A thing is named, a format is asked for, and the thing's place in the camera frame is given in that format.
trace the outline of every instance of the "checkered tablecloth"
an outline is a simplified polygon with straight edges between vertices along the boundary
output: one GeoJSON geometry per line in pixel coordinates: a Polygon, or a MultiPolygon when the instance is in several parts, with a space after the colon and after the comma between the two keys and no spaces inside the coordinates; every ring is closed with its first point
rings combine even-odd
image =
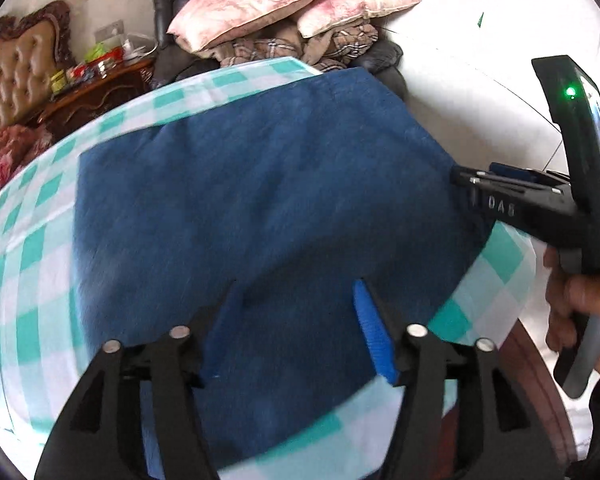
{"type": "MultiPolygon", "coordinates": [[[[274,59],[209,72],[146,94],[87,124],[37,158],[0,192],[0,431],[8,455],[32,478],[35,457],[86,369],[71,272],[78,156],[98,142],[167,123],[318,75],[274,59]],[[34,459],[22,463],[22,456],[34,459]]],[[[440,336],[501,343],[535,275],[535,254],[498,224],[453,297],[432,320],[440,336]]],[[[449,386],[446,403],[454,402],[449,386]]],[[[231,479],[359,478],[381,462],[400,391],[375,380],[304,433],[222,473],[231,479]]]]}

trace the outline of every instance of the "human hand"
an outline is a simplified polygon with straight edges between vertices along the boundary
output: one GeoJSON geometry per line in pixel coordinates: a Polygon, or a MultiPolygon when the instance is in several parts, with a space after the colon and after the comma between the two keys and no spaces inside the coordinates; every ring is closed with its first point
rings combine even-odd
{"type": "MultiPolygon", "coordinates": [[[[570,319],[573,311],[600,316],[600,276],[581,276],[565,273],[560,268],[558,253],[547,248],[544,266],[551,269],[546,286],[546,300],[551,306],[546,344],[554,352],[576,344],[576,327],[570,319]]],[[[600,360],[596,365],[600,373],[600,360]]]]}

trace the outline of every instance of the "blue cloth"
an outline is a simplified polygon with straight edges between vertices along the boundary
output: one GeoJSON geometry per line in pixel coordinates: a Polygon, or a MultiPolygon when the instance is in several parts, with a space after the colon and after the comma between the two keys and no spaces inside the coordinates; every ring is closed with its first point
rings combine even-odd
{"type": "Polygon", "coordinates": [[[426,323],[480,253],[491,224],[452,165],[363,69],[95,146],[74,229],[91,354],[156,339],[236,279],[242,326],[197,405],[217,468],[266,451],[375,376],[355,279],[426,323]]]}

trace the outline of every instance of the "nightstand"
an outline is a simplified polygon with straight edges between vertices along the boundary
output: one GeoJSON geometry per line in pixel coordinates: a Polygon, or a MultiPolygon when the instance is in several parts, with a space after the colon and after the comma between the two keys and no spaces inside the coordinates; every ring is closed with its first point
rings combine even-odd
{"type": "Polygon", "coordinates": [[[38,118],[46,124],[54,142],[101,115],[148,92],[154,72],[154,59],[126,62],[78,86],[49,103],[38,118]]]}

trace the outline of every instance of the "headboard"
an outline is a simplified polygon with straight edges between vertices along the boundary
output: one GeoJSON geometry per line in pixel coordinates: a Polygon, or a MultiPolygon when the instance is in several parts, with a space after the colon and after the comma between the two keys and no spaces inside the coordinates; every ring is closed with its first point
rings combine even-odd
{"type": "Polygon", "coordinates": [[[51,2],[16,24],[0,18],[0,129],[25,123],[51,96],[51,76],[74,65],[69,7],[51,2]]]}

